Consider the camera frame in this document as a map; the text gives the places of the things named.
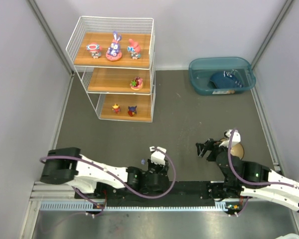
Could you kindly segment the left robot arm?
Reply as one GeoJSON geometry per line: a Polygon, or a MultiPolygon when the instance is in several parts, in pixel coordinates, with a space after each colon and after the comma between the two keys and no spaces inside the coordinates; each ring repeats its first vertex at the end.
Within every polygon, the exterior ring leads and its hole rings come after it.
{"type": "Polygon", "coordinates": [[[165,148],[151,146],[149,150],[146,171],[96,162],[75,147],[51,150],[40,159],[44,165],[40,181],[51,185],[67,184],[84,194],[92,194],[97,187],[105,185],[115,190],[129,190],[143,198],[160,198],[174,186],[168,178],[172,161],[165,148]]]}

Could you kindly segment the pink bear strawberry toy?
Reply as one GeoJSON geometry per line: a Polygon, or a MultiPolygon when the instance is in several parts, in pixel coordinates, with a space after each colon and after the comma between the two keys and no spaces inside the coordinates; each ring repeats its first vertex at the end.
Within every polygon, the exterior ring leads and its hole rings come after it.
{"type": "Polygon", "coordinates": [[[130,82],[130,88],[134,91],[139,91],[143,88],[143,79],[141,77],[135,77],[130,82]]]}

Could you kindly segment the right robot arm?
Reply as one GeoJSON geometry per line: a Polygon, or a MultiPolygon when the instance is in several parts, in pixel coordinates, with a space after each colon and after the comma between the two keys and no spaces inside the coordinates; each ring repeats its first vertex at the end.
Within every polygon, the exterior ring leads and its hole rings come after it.
{"type": "Polygon", "coordinates": [[[210,198],[258,198],[274,202],[299,213],[299,183],[256,162],[244,161],[244,148],[229,139],[208,139],[196,143],[197,155],[206,156],[214,162],[224,175],[222,183],[209,182],[207,190],[210,198]]]}

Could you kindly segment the purple bunny donut toy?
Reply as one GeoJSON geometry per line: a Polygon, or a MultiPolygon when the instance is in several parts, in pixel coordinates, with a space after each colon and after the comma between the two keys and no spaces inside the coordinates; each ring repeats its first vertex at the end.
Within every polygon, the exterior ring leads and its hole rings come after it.
{"type": "Polygon", "coordinates": [[[122,40],[122,36],[119,35],[116,31],[113,32],[113,40],[106,52],[106,58],[109,61],[118,61],[122,57],[121,45],[120,41],[122,40]]]}

